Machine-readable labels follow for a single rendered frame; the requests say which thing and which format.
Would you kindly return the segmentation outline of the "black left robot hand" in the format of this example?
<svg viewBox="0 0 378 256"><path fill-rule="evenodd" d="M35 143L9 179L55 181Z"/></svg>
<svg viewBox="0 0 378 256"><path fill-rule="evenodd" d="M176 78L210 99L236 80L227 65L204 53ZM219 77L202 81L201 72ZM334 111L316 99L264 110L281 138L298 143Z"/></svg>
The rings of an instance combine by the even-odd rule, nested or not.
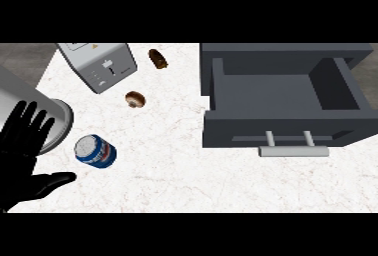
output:
<svg viewBox="0 0 378 256"><path fill-rule="evenodd" d="M43 199L61 186L77 179L72 172L34 175L55 119L37 111L37 102L18 102L0 130L0 213L19 202Z"/></svg>

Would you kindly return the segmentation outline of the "dark brown oblong food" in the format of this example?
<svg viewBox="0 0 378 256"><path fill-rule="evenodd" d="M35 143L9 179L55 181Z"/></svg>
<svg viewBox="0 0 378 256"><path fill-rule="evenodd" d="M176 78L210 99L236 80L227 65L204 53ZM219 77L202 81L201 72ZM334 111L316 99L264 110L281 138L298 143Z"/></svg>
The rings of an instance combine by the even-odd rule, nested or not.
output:
<svg viewBox="0 0 378 256"><path fill-rule="evenodd" d="M149 50L149 58L151 58L154 65L158 69L162 69L168 66L167 60L157 49Z"/></svg>

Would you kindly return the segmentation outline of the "brown mushroom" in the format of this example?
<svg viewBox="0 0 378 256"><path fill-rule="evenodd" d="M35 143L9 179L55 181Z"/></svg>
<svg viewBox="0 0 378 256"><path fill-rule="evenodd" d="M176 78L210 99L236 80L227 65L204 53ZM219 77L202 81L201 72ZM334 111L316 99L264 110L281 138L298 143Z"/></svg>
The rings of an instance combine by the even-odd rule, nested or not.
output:
<svg viewBox="0 0 378 256"><path fill-rule="evenodd" d="M145 96L136 91L130 91L125 94L125 101L131 108L142 108L146 104Z"/></svg>

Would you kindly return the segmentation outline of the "dark grey open drawer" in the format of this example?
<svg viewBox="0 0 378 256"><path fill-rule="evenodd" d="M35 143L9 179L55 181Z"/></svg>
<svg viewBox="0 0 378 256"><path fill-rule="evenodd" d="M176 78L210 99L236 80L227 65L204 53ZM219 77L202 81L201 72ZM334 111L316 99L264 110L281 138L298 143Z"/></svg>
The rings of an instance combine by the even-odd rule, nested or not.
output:
<svg viewBox="0 0 378 256"><path fill-rule="evenodd" d="M325 58L306 74L227 75L211 65L213 95L204 115L205 148L260 147L272 133L279 146L343 147L378 135L372 109L341 58Z"/></svg>

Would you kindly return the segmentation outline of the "blue and white can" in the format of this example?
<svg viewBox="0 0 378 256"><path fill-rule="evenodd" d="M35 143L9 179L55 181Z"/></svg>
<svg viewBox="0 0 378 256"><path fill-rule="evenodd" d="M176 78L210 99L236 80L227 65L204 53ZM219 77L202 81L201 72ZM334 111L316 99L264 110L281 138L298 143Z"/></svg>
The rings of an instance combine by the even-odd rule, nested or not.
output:
<svg viewBox="0 0 378 256"><path fill-rule="evenodd" d="M117 159L117 149L96 134L78 139L74 146L77 160L97 169L108 168Z"/></svg>

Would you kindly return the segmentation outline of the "grey cylindrical appliance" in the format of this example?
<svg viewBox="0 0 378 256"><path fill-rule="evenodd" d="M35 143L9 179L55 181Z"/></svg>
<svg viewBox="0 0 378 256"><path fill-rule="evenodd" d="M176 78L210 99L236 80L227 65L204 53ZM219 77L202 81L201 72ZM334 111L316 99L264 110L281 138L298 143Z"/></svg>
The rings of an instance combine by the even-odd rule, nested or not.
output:
<svg viewBox="0 0 378 256"><path fill-rule="evenodd" d="M22 79L0 65L0 130L16 103L37 102L37 111L46 110L46 118L55 119L40 154L52 151L72 128L74 112L69 105L59 99L50 99Z"/></svg>

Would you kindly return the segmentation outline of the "dark grey cabinet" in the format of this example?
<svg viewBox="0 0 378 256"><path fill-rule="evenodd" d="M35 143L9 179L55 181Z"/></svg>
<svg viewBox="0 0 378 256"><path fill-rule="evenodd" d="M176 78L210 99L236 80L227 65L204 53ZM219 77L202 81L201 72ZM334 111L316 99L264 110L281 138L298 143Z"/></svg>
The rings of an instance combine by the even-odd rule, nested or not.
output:
<svg viewBox="0 0 378 256"><path fill-rule="evenodd" d="M201 43L201 95L211 94L213 60L223 60L226 75L307 74L323 58L341 58L350 69L374 49L368 43Z"/></svg>

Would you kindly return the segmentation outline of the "grey toaster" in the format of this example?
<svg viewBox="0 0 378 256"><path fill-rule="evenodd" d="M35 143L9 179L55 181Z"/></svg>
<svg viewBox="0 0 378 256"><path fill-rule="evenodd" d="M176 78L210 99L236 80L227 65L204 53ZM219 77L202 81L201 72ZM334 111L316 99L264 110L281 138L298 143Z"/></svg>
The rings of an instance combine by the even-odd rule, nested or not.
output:
<svg viewBox="0 0 378 256"><path fill-rule="evenodd" d="M137 71L125 43L58 43L56 47L74 73L96 94Z"/></svg>

